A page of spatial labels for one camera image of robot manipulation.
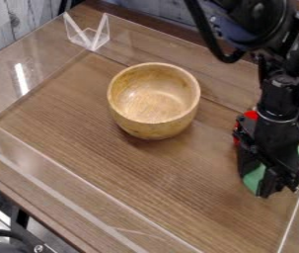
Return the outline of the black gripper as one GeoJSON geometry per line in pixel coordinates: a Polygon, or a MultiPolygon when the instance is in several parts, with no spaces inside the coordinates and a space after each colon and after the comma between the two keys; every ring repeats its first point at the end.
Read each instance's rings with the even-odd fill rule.
{"type": "Polygon", "coordinates": [[[258,196],[267,199],[286,186],[285,171],[293,172],[299,181],[299,121],[282,125],[257,119],[253,137],[238,144],[241,177],[257,169],[258,159],[273,166],[266,168],[257,190],[258,196]]]}

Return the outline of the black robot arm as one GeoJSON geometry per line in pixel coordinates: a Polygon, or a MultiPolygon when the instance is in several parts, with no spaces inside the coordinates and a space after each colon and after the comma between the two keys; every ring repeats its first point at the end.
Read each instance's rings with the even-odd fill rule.
{"type": "Polygon", "coordinates": [[[237,118],[238,170],[267,198],[299,190],[299,13],[293,0],[183,0],[214,56],[234,63],[250,54],[261,97],[237,118]]]}

